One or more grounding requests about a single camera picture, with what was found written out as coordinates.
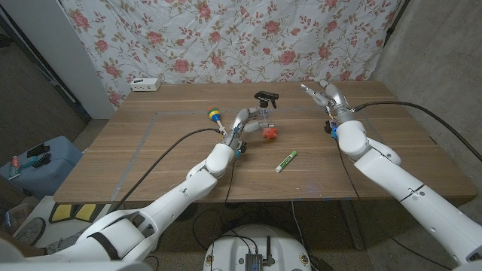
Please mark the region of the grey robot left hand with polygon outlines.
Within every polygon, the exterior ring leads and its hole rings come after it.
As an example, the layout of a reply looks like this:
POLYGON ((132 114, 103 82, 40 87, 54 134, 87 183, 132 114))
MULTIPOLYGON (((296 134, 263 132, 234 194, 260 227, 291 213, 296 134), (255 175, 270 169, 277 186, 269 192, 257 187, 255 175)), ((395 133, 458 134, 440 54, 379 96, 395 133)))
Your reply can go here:
POLYGON ((242 109, 231 125, 224 129, 223 143, 235 151, 241 145, 240 138, 244 132, 274 128, 275 124, 268 121, 269 115, 270 112, 261 107, 242 109))

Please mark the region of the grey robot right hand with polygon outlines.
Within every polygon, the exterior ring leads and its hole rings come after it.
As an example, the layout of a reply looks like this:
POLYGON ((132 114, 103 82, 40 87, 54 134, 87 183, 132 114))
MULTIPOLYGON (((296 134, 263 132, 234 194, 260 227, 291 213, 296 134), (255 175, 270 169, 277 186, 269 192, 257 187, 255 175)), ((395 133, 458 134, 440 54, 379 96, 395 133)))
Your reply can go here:
POLYGON ((314 91, 306 84, 300 84, 300 88, 310 96, 313 101, 328 110, 328 114, 339 123, 356 120, 350 109, 346 97, 334 84, 321 78, 312 78, 321 88, 321 91, 314 91))

